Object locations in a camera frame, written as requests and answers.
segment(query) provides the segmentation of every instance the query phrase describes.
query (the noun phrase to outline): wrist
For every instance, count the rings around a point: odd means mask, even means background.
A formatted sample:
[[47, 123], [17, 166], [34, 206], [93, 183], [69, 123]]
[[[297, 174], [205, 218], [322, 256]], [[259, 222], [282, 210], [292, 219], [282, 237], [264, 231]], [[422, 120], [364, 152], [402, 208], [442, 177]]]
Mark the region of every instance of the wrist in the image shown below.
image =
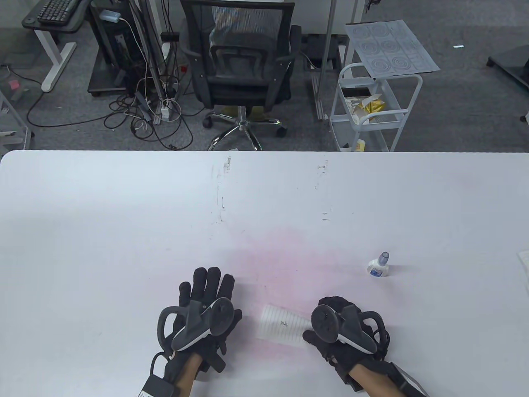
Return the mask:
[[356, 364], [349, 371], [349, 376], [357, 381], [370, 396], [404, 396], [386, 375], [373, 372], [361, 364]]

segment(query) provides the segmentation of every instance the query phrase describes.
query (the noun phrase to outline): white cart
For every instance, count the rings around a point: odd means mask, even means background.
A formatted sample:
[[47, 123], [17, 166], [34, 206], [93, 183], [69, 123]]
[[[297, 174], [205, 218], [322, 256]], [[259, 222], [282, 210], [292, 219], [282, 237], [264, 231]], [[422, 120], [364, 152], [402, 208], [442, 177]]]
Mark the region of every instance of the white cart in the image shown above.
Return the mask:
[[[354, 76], [355, 73], [352, 73], [352, 68], [356, 67], [363, 67], [363, 63], [358, 62], [347, 65], [338, 75], [338, 84], [336, 85], [336, 93], [334, 94], [334, 102], [332, 105], [331, 117], [329, 119], [336, 146], [339, 150], [345, 147], [353, 148], [354, 150], [357, 146], [357, 141], [360, 138], [366, 141], [366, 149], [368, 150], [394, 151], [404, 125], [412, 111], [413, 105], [417, 100], [417, 96], [423, 85], [423, 79], [420, 75], [391, 76], [384, 78], [350, 77]], [[417, 83], [412, 98], [410, 99], [408, 106], [405, 108], [400, 106], [389, 85], [391, 80], [397, 79], [414, 79]], [[382, 94], [380, 99], [386, 102], [387, 110], [368, 114], [360, 119], [359, 124], [356, 124], [353, 121], [347, 103], [345, 102], [345, 96], [343, 94], [344, 88], [368, 88], [371, 95]], [[336, 114], [338, 98], [340, 98], [346, 114]], [[388, 149], [382, 131], [391, 129], [397, 129], [397, 134], [391, 144], [391, 148]]]

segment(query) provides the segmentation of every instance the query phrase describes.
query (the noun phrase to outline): metal pole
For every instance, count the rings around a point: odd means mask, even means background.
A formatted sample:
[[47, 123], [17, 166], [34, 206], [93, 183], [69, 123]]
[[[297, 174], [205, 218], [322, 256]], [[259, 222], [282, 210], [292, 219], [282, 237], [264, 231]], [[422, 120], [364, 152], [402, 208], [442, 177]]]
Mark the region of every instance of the metal pole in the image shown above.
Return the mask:
[[322, 99], [322, 85], [325, 77], [325, 68], [327, 59], [329, 57], [329, 47], [331, 46], [332, 26], [334, 24], [334, 14], [336, 12], [336, 3], [338, 0], [331, 0], [331, 10], [329, 11], [329, 21], [327, 22], [327, 32], [325, 34], [325, 49], [323, 51], [322, 65], [320, 67], [320, 79], [318, 81], [318, 92], [316, 93], [316, 100]]

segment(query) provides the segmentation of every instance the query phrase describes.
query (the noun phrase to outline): plastic container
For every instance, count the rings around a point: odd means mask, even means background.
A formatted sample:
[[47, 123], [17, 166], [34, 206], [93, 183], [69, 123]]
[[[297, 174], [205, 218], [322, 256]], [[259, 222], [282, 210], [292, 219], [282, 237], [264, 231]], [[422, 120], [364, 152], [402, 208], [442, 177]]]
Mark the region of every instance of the plastic container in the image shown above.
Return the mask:
[[367, 271], [371, 276], [374, 277], [384, 277], [388, 275], [389, 265], [388, 265], [389, 253], [383, 252], [377, 259], [373, 259], [369, 262]]

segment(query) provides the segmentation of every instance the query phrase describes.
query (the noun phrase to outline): chair armrest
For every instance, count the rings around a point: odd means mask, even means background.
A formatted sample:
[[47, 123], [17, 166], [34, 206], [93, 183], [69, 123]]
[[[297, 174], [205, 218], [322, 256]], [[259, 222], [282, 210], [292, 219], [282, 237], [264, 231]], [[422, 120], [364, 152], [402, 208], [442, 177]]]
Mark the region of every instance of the chair armrest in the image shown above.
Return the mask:
[[290, 54], [277, 58], [278, 62], [290, 62], [296, 59], [301, 48], [301, 26], [292, 25], [290, 27]]
[[292, 25], [290, 27], [290, 53], [296, 54], [301, 48], [301, 26]]
[[184, 18], [180, 26], [180, 49], [188, 57], [202, 58], [202, 55], [198, 52], [191, 51], [189, 49], [189, 30], [187, 29], [187, 21]]

